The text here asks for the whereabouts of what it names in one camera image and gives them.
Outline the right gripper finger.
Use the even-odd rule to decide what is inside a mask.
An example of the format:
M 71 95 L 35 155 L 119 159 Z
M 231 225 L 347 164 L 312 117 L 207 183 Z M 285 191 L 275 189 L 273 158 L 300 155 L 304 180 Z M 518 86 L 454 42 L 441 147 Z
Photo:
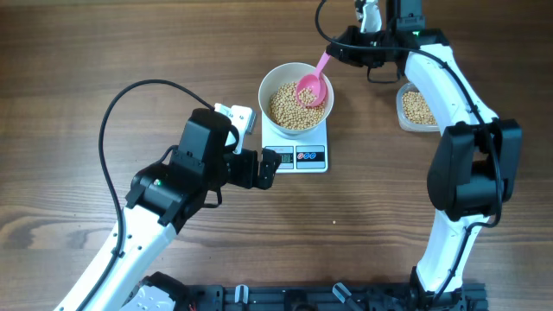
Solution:
M 340 48 L 335 45 L 327 45 L 326 53 L 336 60 L 352 67 L 365 67 L 365 56 L 362 52 Z
M 361 32 L 358 26 L 348 26 L 344 33 L 332 39 L 331 49 L 361 50 Z

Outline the pink measuring scoop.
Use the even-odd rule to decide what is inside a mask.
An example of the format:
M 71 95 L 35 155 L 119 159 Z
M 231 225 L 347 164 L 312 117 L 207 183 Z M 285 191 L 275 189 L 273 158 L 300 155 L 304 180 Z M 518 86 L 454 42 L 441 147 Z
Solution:
M 317 95 L 317 100 L 307 107 L 316 107 L 322 104 L 324 98 L 327 95 L 327 85 L 325 80 L 322 78 L 322 71 L 326 66 L 327 62 L 330 59 L 330 55 L 324 52 L 315 68 L 315 70 L 303 76 L 296 85 L 296 99 L 298 100 L 297 93 L 306 87 L 310 87 L 313 90 L 313 93 Z

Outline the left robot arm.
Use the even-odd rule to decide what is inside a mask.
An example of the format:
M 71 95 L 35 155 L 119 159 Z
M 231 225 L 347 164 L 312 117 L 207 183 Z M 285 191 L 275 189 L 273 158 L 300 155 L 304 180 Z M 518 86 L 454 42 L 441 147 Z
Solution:
M 167 150 L 168 163 L 155 162 L 133 177 L 122 222 L 116 225 L 85 272 L 58 305 L 59 310 L 191 310 L 189 289 L 156 272 L 152 262 L 176 238 L 186 222 L 207 208 L 208 192 L 227 184 L 268 189 L 280 155 L 234 150 L 227 144 L 238 130 L 227 116 L 195 109 L 178 146 Z

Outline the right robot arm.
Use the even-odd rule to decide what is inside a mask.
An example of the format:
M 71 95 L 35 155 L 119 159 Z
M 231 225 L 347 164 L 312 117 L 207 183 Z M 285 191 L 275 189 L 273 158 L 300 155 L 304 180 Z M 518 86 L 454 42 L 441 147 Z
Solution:
M 427 189 L 435 208 L 429 242 L 408 283 L 370 294 L 371 307 L 402 310 L 483 310 L 485 290 L 462 274 L 479 232 L 501 220 L 513 192 L 522 130 L 476 95 L 440 29 L 425 25 L 418 1 L 355 3 L 358 24 L 333 39 L 327 53 L 354 67 L 392 62 L 423 95 L 441 140 L 429 167 Z

